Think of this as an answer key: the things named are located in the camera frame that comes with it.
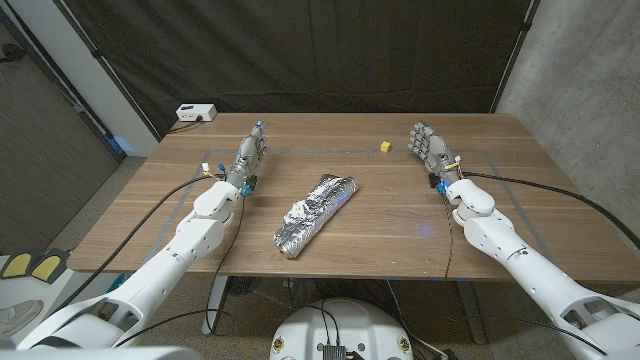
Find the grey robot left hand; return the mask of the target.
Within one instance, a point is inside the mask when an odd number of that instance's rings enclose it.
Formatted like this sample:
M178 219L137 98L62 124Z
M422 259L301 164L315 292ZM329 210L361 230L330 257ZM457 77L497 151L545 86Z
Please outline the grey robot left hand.
M226 181L240 188L257 174L265 151L264 123L258 120L249 134L241 141L234 162L226 173Z

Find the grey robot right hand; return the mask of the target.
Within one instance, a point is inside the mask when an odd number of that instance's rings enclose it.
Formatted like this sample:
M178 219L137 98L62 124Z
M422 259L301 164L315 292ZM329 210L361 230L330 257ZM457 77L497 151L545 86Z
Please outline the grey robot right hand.
M424 123L414 125L408 148L424 162L432 188L445 190L462 178L460 157L454 156L442 137Z

